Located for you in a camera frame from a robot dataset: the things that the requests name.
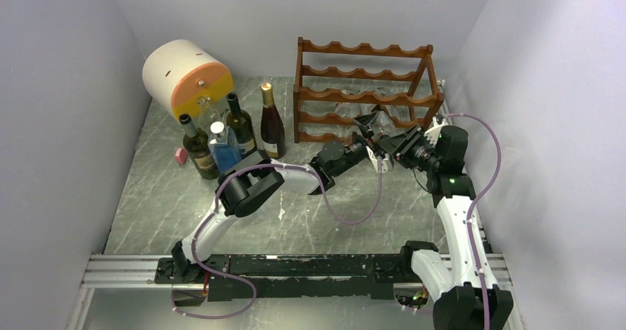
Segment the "gold foil wine bottle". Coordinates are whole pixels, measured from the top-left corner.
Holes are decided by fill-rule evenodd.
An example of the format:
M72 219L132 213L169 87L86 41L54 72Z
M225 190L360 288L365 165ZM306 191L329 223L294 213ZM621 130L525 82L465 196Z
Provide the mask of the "gold foil wine bottle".
M283 121L275 105L272 84L261 84L263 110L261 115L261 142L265 152L280 159L286 154L286 139Z

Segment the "dark green wine bottle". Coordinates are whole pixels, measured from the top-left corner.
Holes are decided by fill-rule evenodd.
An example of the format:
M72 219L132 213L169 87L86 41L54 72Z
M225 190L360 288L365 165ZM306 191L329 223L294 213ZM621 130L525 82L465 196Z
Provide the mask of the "dark green wine bottle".
M236 135L242 157L248 157L257 150L252 119L250 114L241 108L238 95L235 92L227 94L226 98L229 106L226 123Z

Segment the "blue label clear bottle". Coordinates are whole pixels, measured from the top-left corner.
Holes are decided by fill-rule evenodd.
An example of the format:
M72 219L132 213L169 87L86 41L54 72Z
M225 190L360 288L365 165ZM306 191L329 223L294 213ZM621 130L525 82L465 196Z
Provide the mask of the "blue label clear bottle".
M220 173L224 173L242 160L234 130L222 121L210 125L208 147Z

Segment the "clear glass bottle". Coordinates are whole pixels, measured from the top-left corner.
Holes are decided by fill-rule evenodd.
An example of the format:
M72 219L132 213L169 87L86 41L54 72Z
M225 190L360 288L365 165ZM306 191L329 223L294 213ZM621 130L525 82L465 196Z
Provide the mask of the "clear glass bottle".
M199 125L200 128L207 134L210 133L210 127L214 122L221 121L221 114L216 110L212 104L211 98L207 96L201 96L197 99L199 106Z

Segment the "dark bottle brown label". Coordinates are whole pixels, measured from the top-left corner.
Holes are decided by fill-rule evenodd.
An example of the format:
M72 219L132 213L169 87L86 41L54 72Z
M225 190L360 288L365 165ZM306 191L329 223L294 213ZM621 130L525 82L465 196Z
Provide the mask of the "dark bottle brown label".
M200 177L217 179L219 170L208 147L208 134L195 126L189 114L181 114L179 122L185 131L182 138L183 148L188 152Z

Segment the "clear bottle gold label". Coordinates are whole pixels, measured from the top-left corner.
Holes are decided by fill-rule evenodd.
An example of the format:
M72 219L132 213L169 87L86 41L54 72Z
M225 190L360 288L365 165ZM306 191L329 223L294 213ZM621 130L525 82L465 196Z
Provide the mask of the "clear bottle gold label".
M390 112L387 108L380 105L371 105L371 104L361 104L360 111L362 115L367 114L376 114L376 121L380 123L390 123L391 124L391 133L389 136L395 136L397 134L403 133L405 130L403 128L399 128L395 126L395 122L392 120L390 116Z

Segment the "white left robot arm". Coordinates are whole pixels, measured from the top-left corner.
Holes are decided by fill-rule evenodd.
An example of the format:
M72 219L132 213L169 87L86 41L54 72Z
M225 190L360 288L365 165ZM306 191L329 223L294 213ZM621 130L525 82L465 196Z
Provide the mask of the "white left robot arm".
M204 261L234 222L256 212L281 189L325 195L336 177L367 158L373 160L378 174L386 172L384 156L376 152L372 141L377 115L372 112L354 118L359 131L352 134L350 142L326 142L308 164L287 164L257 151L223 173L208 212L171 251L175 273L188 283L200 279Z

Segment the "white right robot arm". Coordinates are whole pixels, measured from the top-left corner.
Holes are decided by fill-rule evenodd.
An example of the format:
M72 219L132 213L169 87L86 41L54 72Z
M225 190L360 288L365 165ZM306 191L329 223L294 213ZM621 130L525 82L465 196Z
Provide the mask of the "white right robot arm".
M406 281L422 281L433 300L436 329L503 329L513 310L512 293L502 289L489 265L478 226L478 200L464 173L468 133L439 125L415 126L396 136L380 137L380 148L408 170L427 174L427 191L444 225L450 265L422 242L409 242L398 263Z

